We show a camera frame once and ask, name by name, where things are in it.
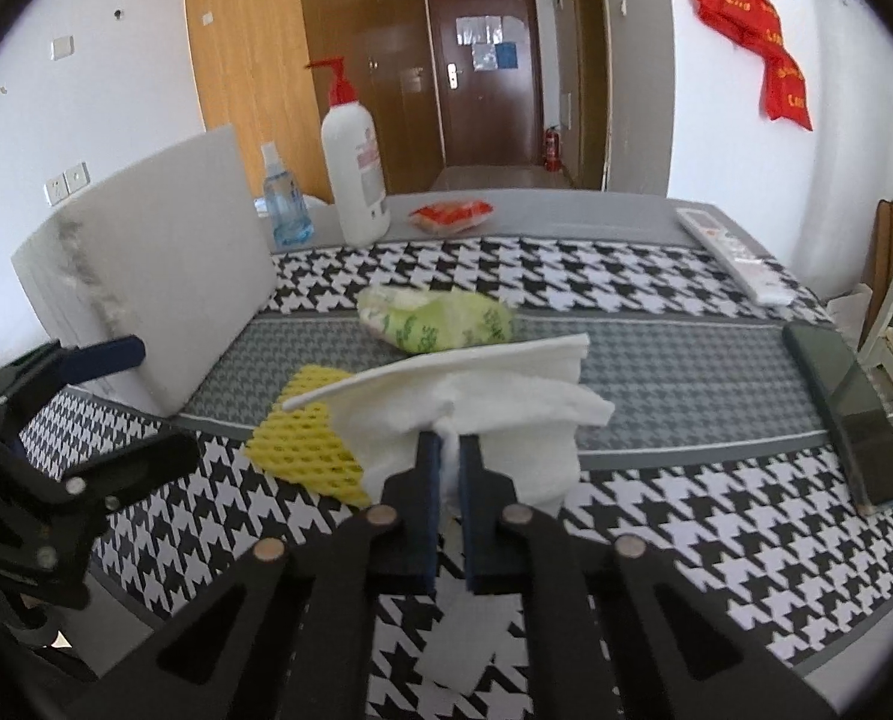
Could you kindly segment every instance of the red banner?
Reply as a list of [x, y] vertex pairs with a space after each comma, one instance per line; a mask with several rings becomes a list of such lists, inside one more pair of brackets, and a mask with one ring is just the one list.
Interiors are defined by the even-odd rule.
[[770, 119], [791, 119], [813, 130], [807, 81], [784, 48], [780, 15], [770, 0], [696, 0], [700, 20], [765, 60], [763, 108]]

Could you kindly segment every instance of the white paper towel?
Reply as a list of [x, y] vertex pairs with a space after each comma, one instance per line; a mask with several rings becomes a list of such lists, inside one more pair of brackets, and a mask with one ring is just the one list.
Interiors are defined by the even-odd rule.
[[[376, 502], [383, 484], [413, 466], [416, 440], [443, 440], [440, 497], [454, 504], [459, 437], [477, 434], [487, 469], [513, 479], [517, 498], [555, 514], [580, 480], [577, 425], [606, 425], [613, 404], [580, 386], [586, 335], [421, 355], [368, 370], [291, 398], [283, 410], [325, 401], [330, 424], [363, 466], [363, 488]], [[457, 542], [455, 522], [445, 530]], [[416, 672], [468, 694], [490, 663], [519, 607], [515, 596], [474, 597], [452, 587], [438, 597], [443, 619]]]

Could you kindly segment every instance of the air conditioner remote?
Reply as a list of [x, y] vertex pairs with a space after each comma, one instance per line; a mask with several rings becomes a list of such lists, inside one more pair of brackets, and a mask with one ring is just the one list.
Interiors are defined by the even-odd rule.
[[713, 215], [697, 208], [678, 208], [677, 215], [680, 224], [717, 258], [757, 305], [789, 306], [793, 302], [796, 295], [781, 282], [779, 274]]

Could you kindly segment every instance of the metal screw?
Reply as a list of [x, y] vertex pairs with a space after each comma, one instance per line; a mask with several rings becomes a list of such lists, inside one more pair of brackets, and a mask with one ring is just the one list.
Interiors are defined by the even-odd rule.
[[37, 565], [44, 571], [52, 571], [58, 562], [56, 550], [49, 544], [37, 549]]
[[385, 525], [392, 525], [397, 521], [397, 517], [397, 510], [392, 506], [387, 506], [385, 503], [373, 506], [367, 512], [367, 521], [370, 522], [371, 525], [376, 525], [378, 528]]
[[71, 476], [66, 480], [66, 491], [70, 495], [80, 495], [84, 490], [86, 490], [86, 483], [82, 477]]
[[510, 525], [526, 525], [533, 519], [533, 509], [522, 503], [512, 503], [503, 507], [503, 521]]
[[262, 562], [273, 562], [280, 560], [286, 554], [286, 544], [278, 538], [261, 538], [256, 544], [253, 544], [253, 557]]
[[643, 557], [643, 553], [646, 552], [646, 541], [639, 536], [621, 536], [613, 541], [613, 549], [616, 549], [616, 554], [621, 557], [637, 560], [637, 557]]

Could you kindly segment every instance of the gray table runner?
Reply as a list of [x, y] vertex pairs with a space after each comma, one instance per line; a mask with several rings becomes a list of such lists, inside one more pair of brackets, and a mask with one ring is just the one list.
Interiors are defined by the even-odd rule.
[[[605, 428], [579, 429], [584, 451], [771, 442], [823, 431], [775, 325], [522, 314], [515, 332], [519, 341], [589, 334], [581, 382], [616, 403], [616, 413]], [[304, 365], [357, 373], [403, 357], [356, 317], [258, 317], [184, 413], [254, 426]]]

